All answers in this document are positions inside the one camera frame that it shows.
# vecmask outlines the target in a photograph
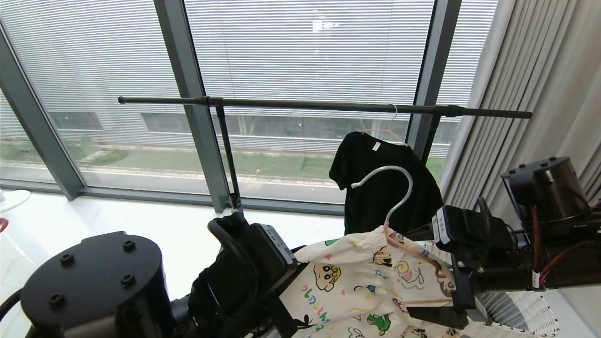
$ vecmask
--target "woven basket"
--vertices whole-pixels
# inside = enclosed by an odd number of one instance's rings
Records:
[[[463,330],[462,337],[554,337],[559,331],[555,314],[539,293],[485,293],[482,303],[494,323],[471,322]]]

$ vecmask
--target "glossy tile floor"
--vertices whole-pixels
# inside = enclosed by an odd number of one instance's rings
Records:
[[[255,210],[247,210],[245,215],[250,223],[274,226],[290,248],[339,238],[344,233],[340,217]],[[163,252],[172,300],[189,293],[191,283],[219,250],[207,223],[221,215],[210,207],[90,197],[69,202],[61,195],[34,193],[2,216],[10,223],[0,233],[0,301],[22,287],[48,258],[83,238],[102,233],[124,230],[155,241]],[[546,292],[545,296],[560,320],[559,338],[596,337],[558,292]],[[23,337],[28,328],[29,321],[17,306],[0,324],[0,337]]]

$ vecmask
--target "cartoon print fabric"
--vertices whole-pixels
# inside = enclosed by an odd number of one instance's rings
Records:
[[[454,281],[444,261],[390,231],[436,261],[439,275],[433,265],[389,246],[383,227],[304,247],[295,256],[307,266],[280,296],[299,328],[296,338],[460,336],[409,316],[407,306],[451,305]]]

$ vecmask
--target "clothes hanger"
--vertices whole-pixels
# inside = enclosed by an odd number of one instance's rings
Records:
[[[403,141],[402,138],[400,138],[397,134],[395,134],[392,131],[392,121],[394,121],[394,119],[397,118],[398,109],[397,109],[397,105],[395,105],[393,103],[389,103],[389,104],[394,107],[394,117],[388,123],[388,129],[364,129],[363,133],[361,133],[361,134],[365,134],[365,132],[375,132],[375,131],[378,131],[378,132],[388,132],[389,134],[391,134],[392,136],[394,136],[397,140],[399,140],[401,142],[402,146],[406,146],[407,144],[405,143],[405,141]]]
[[[369,174],[367,174],[365,177],[363,177],[363,179],[360,182],[356,182],[350,185],[351,189],[355,189],[358,188],[360,186],[362,186],[365,182],[367,182],[368,179],[370,179],[372,176],[374,176],[377,173],[380,173],[381,171],[385,171],[385,170],[397,170],[402,172],[406,177],[407,180],[409,181],[409,187],[407,188],[407,193],[405,193],[405,196],[400,200],[400,202],[398,202],[397,204],[395,204],[395,206],[392,207],[392,209],[390,209],[390,211],[388,211],[388,214],[386,214],[386,219],[384,220],[384,234],[386,236],[386,241],[387,243],[389,243],[390,245],[392,245],[393,247],[397,247],[397,248],[402,248],[403,250],[409,252],[410,254],[412,254],[413,256],[421,259],[421,260],[425,260],[426,262],[428,262],[429,264],[432,264],[435,268],[436,268],[436,276],[438,278],[446,278],[447,276],[442,275],[440,273],[441,271],[441,265],[437,263],[437,261],[424,256],[421,252],[418,252],[412,248],[409,248],[407,245],[405,245],[404,242],[402,241],[398,241],[392,237],[390,237],[390,235],[388,234],[388,224],[390,222],[390,217],[392,216],[392,213],[395,212],[401,205],[403,205],[405,202],[407,202],[407,200],[409,199],[409,196],[411,196],[411,192],[413,191],[413,178],[411,178],[411,174],[409,174],[409,172],[407,171],[407,169],[403,168],[403,167],[399,167],[397,165],[384,165],[383,167],[379,167],[376,168],[374,170],[372,170]]]

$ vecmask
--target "green lawn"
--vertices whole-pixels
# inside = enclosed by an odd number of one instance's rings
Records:
[[[91,144],[68,144],[67,149],[75,160],[80,160],[100,149]],[[39,155],[31,145],[2,144],[0,158],[14,161],[40,162]],[[266,177],[290,177],[293,179],[329,179],[328,171],[333,156],[271,153],[234,153],[236,173]],[[88,165],[139,168],[145,170],[179,170],[202,172],[198,155],[193,150],[131,149],[114,150],[97,158]],[[444,159],[430,158],[427,167],[438,181]]]

